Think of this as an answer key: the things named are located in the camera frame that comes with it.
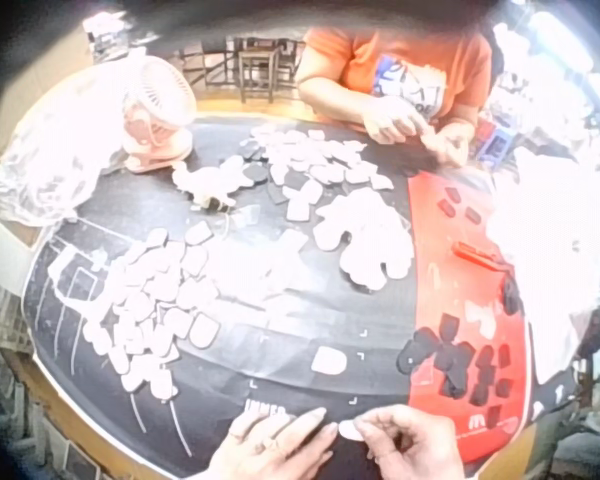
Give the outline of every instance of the printed graphic on shirt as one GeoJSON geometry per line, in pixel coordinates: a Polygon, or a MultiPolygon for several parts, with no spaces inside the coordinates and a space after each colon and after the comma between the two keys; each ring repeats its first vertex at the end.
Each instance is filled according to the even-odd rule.
{"type": "Polygon", "coordinates": [[[427,120],[442,107],[447,74],[429,65],[419,67],[388,55],[378,61],[373,81],[374,95],[394,95],[416,107],[427,120]]]}

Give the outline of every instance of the person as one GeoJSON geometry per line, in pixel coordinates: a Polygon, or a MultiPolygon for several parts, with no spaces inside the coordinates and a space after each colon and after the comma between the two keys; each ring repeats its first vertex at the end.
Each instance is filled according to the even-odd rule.
{"type": "Polygon", "coordinates": [[[477,28],[311,29],[305,42],[298,91],[318,114],[361,125],[382,144],[419,137],[442,165],[467,163],[491,84],[491,47],[477,28]]]}
{"type": "MultiPolygon", "coordinates": [[[[247,411],[231,424],[208,470],[189,480],[309,480],[331,458],[338,434],[338,424],[330,423],[303,445],[325,414],[324,408],[298,418],[247,411]]],[[[393,405],[370,410],[354,425],[384,480],[464,480],[450,419],[393,405]]]]}

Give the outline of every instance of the pink fan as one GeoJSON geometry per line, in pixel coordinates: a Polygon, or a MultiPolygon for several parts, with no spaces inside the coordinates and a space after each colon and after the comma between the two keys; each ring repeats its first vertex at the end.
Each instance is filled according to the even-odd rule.
{"type": "Polygon", "coordinates": [[[168,167],[186,158],[193,136],[196,98],[182,74],[157,57],[139,59],[137,77],[124,102],[122,145],[134,173],[168,167]]]}

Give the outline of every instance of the orange t-shirt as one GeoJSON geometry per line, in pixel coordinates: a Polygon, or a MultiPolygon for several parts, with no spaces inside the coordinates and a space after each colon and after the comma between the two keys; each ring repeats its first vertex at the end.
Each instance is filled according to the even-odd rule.
{"type": "Polygon", "coordinates": [[[388,31],[311,29],[305,41],[327,57],[347,60],[341,85],[400,96],[427,120],[444,117],[456,103],[481,108],[489,95],[491,47],[479,33],[408,38],[388,31]]]}

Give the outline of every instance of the plastic bag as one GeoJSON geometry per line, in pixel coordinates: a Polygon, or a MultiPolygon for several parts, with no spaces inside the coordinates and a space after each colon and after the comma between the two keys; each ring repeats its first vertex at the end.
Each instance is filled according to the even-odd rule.
{"type": "Polygon", "coordinates": [[[487,235],[515,267],[542,384],[569,366],[600,306],[600,175],[515,154],[520,184],[496,196],[487,235]]]}
{"type": "Polygon", "coordinates": [[[83,70],[17,125],[0,158],[0,218],[32,227],[75,216],[122,146],[128,62],[83,70]]]}

